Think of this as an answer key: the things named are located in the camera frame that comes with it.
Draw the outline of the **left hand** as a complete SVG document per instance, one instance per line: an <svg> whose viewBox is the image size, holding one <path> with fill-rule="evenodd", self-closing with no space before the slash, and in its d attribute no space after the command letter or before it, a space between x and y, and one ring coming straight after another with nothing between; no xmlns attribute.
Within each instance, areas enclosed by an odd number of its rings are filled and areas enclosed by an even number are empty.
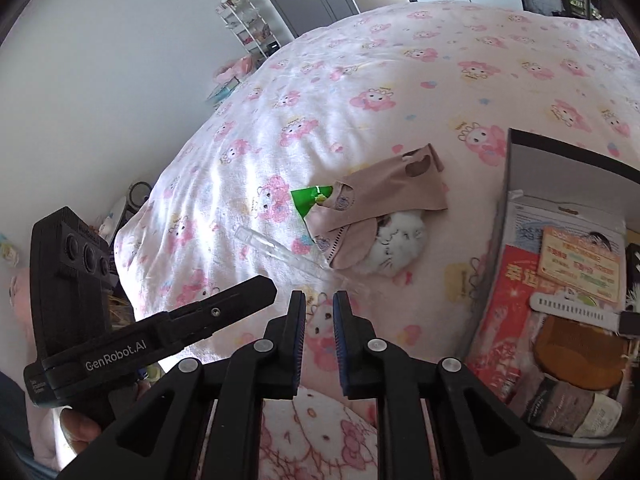
<svg viewBox="0 0 640 480"><path fill-rule="evenodd" d="M72 408L62 409L60 424L67 443L76 454L85 451L102 434L96 422Z"/></svg>

